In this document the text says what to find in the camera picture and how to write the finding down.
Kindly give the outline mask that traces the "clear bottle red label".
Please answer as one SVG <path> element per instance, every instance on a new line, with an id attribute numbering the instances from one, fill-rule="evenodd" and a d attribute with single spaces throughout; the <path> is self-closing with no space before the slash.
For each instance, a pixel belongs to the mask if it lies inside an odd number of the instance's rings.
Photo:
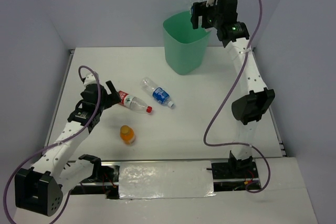
<path id="1" fill-rule="evenodd" d="M 150 114 L 152 112 L 152 107 L 147 105 L 140 98 L 133 96 L 129 93 L 126 93 L 122 90 L 118 91 L 119 97 L 121 99 L 120 105 L 136 112 L 136 113 L 147 113 Z"/>

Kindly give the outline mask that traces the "clear bottle blue label white cap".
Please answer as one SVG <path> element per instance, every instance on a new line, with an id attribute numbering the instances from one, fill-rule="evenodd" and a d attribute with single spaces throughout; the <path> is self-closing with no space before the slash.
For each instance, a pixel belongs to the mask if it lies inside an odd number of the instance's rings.
<path id="1" fill-rule="evenodd" d="M 144 92 L 151 96 L 160 105 L 168 108 L 174 107 L 175 103 L 171 99 L 170 95 L 150 78 L 143 78 L 140 86 Z"/>

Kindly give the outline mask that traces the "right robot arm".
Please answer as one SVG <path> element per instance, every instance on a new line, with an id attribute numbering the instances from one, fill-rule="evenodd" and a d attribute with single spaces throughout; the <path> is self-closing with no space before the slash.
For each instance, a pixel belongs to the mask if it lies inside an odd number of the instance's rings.
<path id="1" fill-rule="evenodd" d="M 231 57 L 240 87 L 241 97 L 232 102 L 231 110 L 237 121 L 238 137 L 232 143 L 229 153 L 228 171 L 233 177 L 242 176 L 253 166 L 252 143 L 255 140 L 257 123 L 275 98 L 273 89 L 263 81 L 250 46 L 250 35 L 246 25 L 237 20 L 238 0 L 207 0 L 192 5 L 192 26 L 215 28 L 218 40 L 222 42 Z"/>

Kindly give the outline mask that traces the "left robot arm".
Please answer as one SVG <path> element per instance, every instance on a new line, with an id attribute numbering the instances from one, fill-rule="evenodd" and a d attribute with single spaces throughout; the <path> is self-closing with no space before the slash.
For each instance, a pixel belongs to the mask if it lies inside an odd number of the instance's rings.
<path id="1" fill-rule="evenodd" d="M 16 207 L 50 217 L 59 209 L 63 196 L 77 184 L 102 177 L 101 159 L 96 156 L 83 154 L 75 163 L 68 162 L 99 123 L 102 112 L 121 101 L 112 82 L 106 84 L 110 93 L 102 85 L 86 84 L 56 146 L 45 151 L 31 168 L 20 168 L 16 173 Z"/>

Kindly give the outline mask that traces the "green plastic bin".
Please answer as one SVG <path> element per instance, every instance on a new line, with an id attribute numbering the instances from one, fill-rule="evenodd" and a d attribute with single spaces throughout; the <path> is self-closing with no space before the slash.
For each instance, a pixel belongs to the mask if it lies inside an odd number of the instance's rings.
<path id="1" fill-rule="evenodd" d="M 193 29 L 191 14 L 180 12 L 163 22 L 165 60 L 179 75 L 186 75 L 203 62 L 210 32 Z"/>

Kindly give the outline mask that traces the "orange juice bottle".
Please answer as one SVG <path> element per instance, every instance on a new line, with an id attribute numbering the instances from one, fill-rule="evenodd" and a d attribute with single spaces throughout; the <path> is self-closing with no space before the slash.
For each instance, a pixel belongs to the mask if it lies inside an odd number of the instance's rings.
<path id="1" fill-rule="evenodd" d="M 134 130 L 127 125 L 121 126 L 120 137 L 126 145 L 132 145 L 136 139 Z"/>

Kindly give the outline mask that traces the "silver tape panel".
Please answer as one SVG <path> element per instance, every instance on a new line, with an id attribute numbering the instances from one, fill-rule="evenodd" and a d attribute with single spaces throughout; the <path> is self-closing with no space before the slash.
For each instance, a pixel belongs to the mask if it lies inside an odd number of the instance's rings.
<path id="1" fill-rule="evenodd" d="M 215 195 L 209 161 L 127 162 L 120 165 L 121 199 L 204 198 Z"/>

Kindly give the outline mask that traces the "metal base rail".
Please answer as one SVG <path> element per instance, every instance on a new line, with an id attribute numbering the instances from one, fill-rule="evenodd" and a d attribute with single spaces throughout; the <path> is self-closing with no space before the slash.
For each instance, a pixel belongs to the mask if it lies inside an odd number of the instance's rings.
<path id="1" fill-rule="evenodd" d="M 217 161 L 104 162 L 101 174 L 85 179 L 72 195 L 101 195 L 106 199 L 205 198 L 223 191 L 261 188 L 256 163 L 233 171 Z"/>

